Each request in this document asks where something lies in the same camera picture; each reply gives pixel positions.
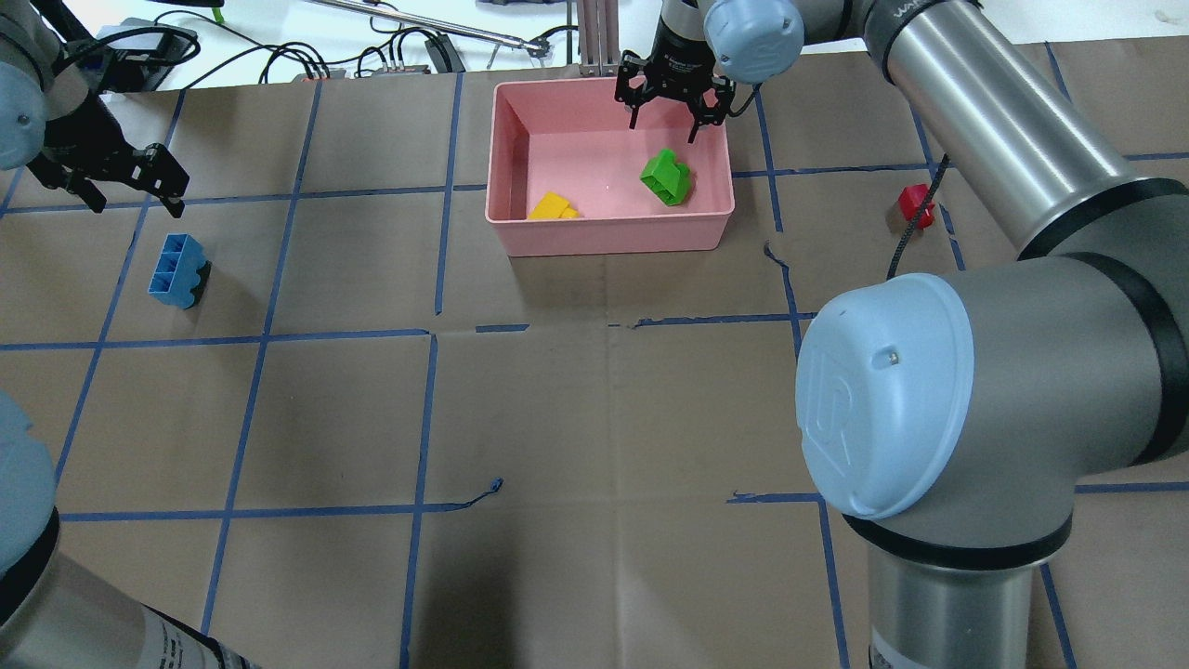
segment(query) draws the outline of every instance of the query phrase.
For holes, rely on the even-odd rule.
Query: black ring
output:
[[[1075,206],[1045,226],[1028,245],[1020,251],[1019,259],[1030,260],[1048,255],[1087,225],[1109,215],[1127,204],[1134,204],[1164,195],[1189,195],[1189,189],[1171,178],[1145,178],[1115,185]]]
[[[1131,299],[1151,334],[1160,365],[1160,414],[1152,438],[1131,465],[1155,462],[1169,453],[1189,419],[1189,352],[1181,327],[1159,290],[1134,269],[1100,253],[1075,252],[1064,257],[1083,261],[1113,280]]]
[[[897,557],[920,564],[967,572],[998,572],[1034,564],[1057,553],[1057,549],[1069,539],[1069,534],[1074,528],[1074,517],[1070,516],[1056,532],[1034,542],[1014,547],[970,549],[921,542],[893,532],[870,520],[850,516],[843,516],[843,518],[860,537]]]
[[[42,580],[42,574],[50,566],[54,549],[58,545],[59,528],[58,510],[55,509],[49,525],[33,542],[33,547],[0,579],[0,627],[8,623]]]
[[[867,10],[867,18],[863,19],[863,42],[867,43],[867,50],[870,52],[872,48],[875,46],[882,51],[881,53],[879,53],[879,57],[876,57],[875,52],[870,52],[870,56],[872,58],[879,61],[880,71],[883,72],[883,78],[886,78],[888,83],[893,86],[895,86],[895,82],[892,81],[892,72],[888,71],[888,58],[891,58],[892,56],[892,45],[895,44],[897,38],[900,37],[900,32],[904,31],[904,29],[907,27],[907,25],[912,23],[913,19],[919,17],[925,10],[929,10],[935,5],[940,5],[942,2],[946,2],[949,0],[901,0],[901,4],[899,8],[895,10],[895,12],[888,10],[888,12],[885,14],[886,17],[885,20],[899,21],[897,26],[887,36],[886,40],[881,39],[879,44],[872,44],[872,42],[868,39],[870,34],[872,14],[874,14],[876,7],[879,8],[891,7],[892,6],[891,2],[897,0],[875,0],[874,2],[872,2],[872,6]],[[965,0],[965,1],[970,2],[971,5],[979,6],[979,4],[975,0]]]

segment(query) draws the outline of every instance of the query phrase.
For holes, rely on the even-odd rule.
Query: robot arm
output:
[[[656,97],[685,102],[690,143],[731,113],[736,82],[759,87],[787,70],[806,44],[858,37],[873,0],[665,0],[653,52],[621,57],[615,99],[631,109]],[[716,74],[716,69],[724,76]],[[713,102],[707,94],[713,94]]]
[[[743,82],[861,34],[1020,252],[828,303],[797,418],[814,484],[873,547],[872,665],[1023,668],[1032,568],[1069,537],[1076,481],[1189,450],[1189,189],[1140,177],[973,0],[707,1],[699,71]],[[658,30],[662,90],[680,69],[661,34],[690,4]]]
[[[65,45],[29,0],[0,0],[0,169],[27,165],[99,213],[93,183],[118,181],[158,198],[175,217],[189,175],[162,144],[132,147]]]

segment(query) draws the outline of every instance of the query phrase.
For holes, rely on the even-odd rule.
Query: plastic bin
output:
[[[726,130],[687,144],[685,105],[643,106],[636,130],[615,101],[614,78],[501,83],[492,114],[487,221],[509,255],[703,251],[722,240],[735,210]],[[661,149],[690,165],[688,200],[666,206],[640,172]],[[581,217],[528,220],[553,190]]]

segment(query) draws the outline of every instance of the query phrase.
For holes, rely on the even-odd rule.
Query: cable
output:
[[[761,86],[763,86],[763,84],[762,83],[756,83],[755,86],[753,86],[751,87],[751,94],[748,95],[747,100],[743,101],[743,106],[740,107],[738,111],[736,111],[736,112],[726,109],[726,115],[731,116],[732,119],[737,119],[741,115],[743,115],[743,112],[746,112],[747,108],[751,106],[751,102],[755,101],[755,96],[756,96],[757,93],[760,93],[760,87]]]
[[[272,55],[269,56],[269,61],[266,63],[264,63],[264,69],[260,70],[260,78],[257,82],[258,83],[269,83],[269,71],[272,69],[272,64],[276,63],[278,59],[281,59],[285,55],[287,51],[291,51],[295,55],[300,53],[302,56],[302,58],[300,59],[300,62],[302,63],[302,67],[306,68],[306,77],[307,78],[321,78],[323,70],[326,72],[326,76],[329,77],[331,76],[331,69],[327,68],[327,67],[325,67],[325,65],[320,65],[317,62],[315,62],[313,58],[310,58],[303,51],[298,51],[297,49],[295,49],[295,46],[298,46],[298,45],[309,46],[304,42],[285,42],[284,44],[277,44],[277,45],[273,45],[273,44],[263,44],[262,46],[264,46],[265,49],[269,49],[270,51],[272,51]]]
[[[359,62],[356,64],[356,78],[363,78],[364,76],[364,56],[375,52],[379,56],[379,59],[384,63],[384,69],[388,69],[388,58],[384,56],[384,51],[379,46],[369,46],[364,49],[363,53],[359,53]]]
[[[70,65],[78,63],[80,61],[90,56],[92,53],[95,53],[103,46],[109,46],[114,42],[119,42],[128,37],[136,37],[138,34],[172,34],[175,37],[181,37],[182,39],[185,39],[187,42],[190,43],[190,49],[181,58],[177,58],[175,61],[166,61],[163,58],[145,58],[144,61],[141,61],[141,63],[146,65],[180,65],[182,63],[188,63],[193,61],[199,55],[199,52],[202,51],[202,46],[199,44],[199,39],[183,30],[164,25],[134,27],[131,30],[124,30],[117,33],[112,33],[108,34],[107,37],[101,37],[92,42],[90,44],[83,46],[78,51],[75,51],[73,55],[68,56],[65,59],[55,64],[54,72],[55,74],[62,72]]]
[[[551,27],[549,30],[542,32],[541,34],[537,34],[533,39],[529,39],[529,42],[536,42],[537,39],[548,39],[551,37],[553,37],[554,34],[558,34],[559,32],[565,32],[565,31],[574,31],[574,32],[577,32],[578,31],[578,26],[571,25],[571,24],[555,25],[555,26]]]
[[[404,38],[408,37],[408,36],[410,36],[410,34],[413,34],[414,32],[420,32],[421,34],[426,36],[426,39],[428,39],[429,42],[432,42],[434,44],[434,46],[438,48],[438,52],[442,55],[442,64],[446,67],[446,71],[454,71],[451,68],[451,65],[449,65],[449,53],[447,53],[446,52],[446,48],[442,46],[442,44],[440,42],[438,42],[438,38],[440,36],[434,34],[434,33],[429,32],[428,30],[423,30],[423,29],[420,29],[420,27],[408,27],[408,29],[404,29],[401,32],[402,32],[401,38],[396,40],[396,61],[398,63],[401,63],[402,65],[404,64],[404,52],[401,49],[404,45]]]
[[[270,45],[270,44],[262,44],[259,46],[252,46],[251,49],[245,49],[245,50],[240,51],[239,53],[235,53],[234,56],[232,56],[232,57],[227,58],[226,61],[219,63],[218,65],[215,65],[214,68],[212,68],[210,70],[208,70],[207,74],[200,76],[199,78],[195,78],[190,83],[183,86],[181,89],[182,90],[189,90],[189,89],[194,88],[195,86],[197,86],[202,81],[206,81],[206,78],[209,77],[210,75],[213,75],[216,71],[226,68],[227,65],[234,63],[235,61],[243,58],[244,56],[247,56],[250,53],[254,53],[254,52],[260,51],[260,50],[272,50],[272,49],[275,49],[275,46]]]
[[[208,24],[210,24],[210,25],[213,25],[213,26],[215,26],[215,27],[218,27],[220,30],[225,30],[225,31],[234,34],[235,37],[239,37],[240,39],[243,39],[245,42],[250,42],[250,43],[252,43],[252,44],[254,44],[257,46],[263,46],[263,48],[266,48],[269,50],[282,50],[282,48],[279,45],[264,44],[263,42],[253,39],[251,37],[249,37],[247,34],[244,34],[243,32],[240,32],[240,31],[238,31],[238,30],[235,30],[235,29],[233,29],[233,27],[231,27],[228,25],[220,24],[218,21],[214,21],[214,20],[209,19],[208,17],[205,17],[205,15],[197,13],[197,12],[191,12],[189,10],[171,10],[169,12],[159,14],[156,19],[153,19],[153,25],[159,25],[162,19],[164,19],[165,17],[172,15],[172,14],[185,14],[188,17],[194,17],[194,18],[201,19],[201,20],[203,20],[203,21],[206,21],[206,23],[208,23]],[[306,48],[306,49],[309,49],[309,53],[300,51],[297,49],[287,49],[287,50],[282,50],[283,51],[282,56],[284,58],[288,58],[290,61],[295,61],[297,63],[301,63],[302,67],[306,68],[307,75],[309,75],[310,77],[313,77],[312,68],[316,68],[316,67],[321,67],[321,69],[326,72],[326,76],[331,76],[331,69],[328,67],[326,67],[326,59],[317,51],[317,49],[310,46],[309,44],[306,44],[304,42],[290,42],[289,44],[301,45],[301,46]]]
[[[366,2],[367,5],[383,5],[384,7],[388,7],[389,10],[392,10],[394,12],[400,12],[401,11],[401,10],[397,10],[396,5],[392,5],[391,2],[379,2],[378,0],[377,1],[364,0],[364,2]],[[397,26],[398,27],[396,30],[380,30],[380,29],[376,27],[376,17],[370,17],[367,19],[367,27],[372,29],[372,32],[378,32],[380,34],[392,34],[394,32],[400,32],[400,31],[404,30],[404,23],[398,23]]]
[[[888,280],[895,278],[895,270],[900,266],[900,257],[904,254],[904,248],[908,245],[908,239],[912,238],[912,234],[917,232],[917,226],[920,225],[920,219],[925,217],[925,212],[929,210],[929,203],[933,201],[933,195],[937,195],[937,189],[942,187],[942,177],[945,176],[945,170],[949,168],[950,154],[945,153],[942,156],[942,162],[937,164],[937,173],[933,175],[933,182],[929,184],[929,191],[925,193],[925,198],[920,201],[920,206],[917,207],[917,213],[913,214],[912,220],[908,221],[908,227],[906,227],[904,234],[900,235],[900,242],[897,244],[895,253],[892,254],[892,264],[888,265]]]

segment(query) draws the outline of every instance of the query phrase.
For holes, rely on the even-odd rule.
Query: label sticker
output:
[[[197,639],[144,608],[145,645],[136,669],[220,669],[220,662]]]
[[[879,630],[872,627],[872,668],[873,669],[930,669],[900,655],[892,644],[883,640]]]

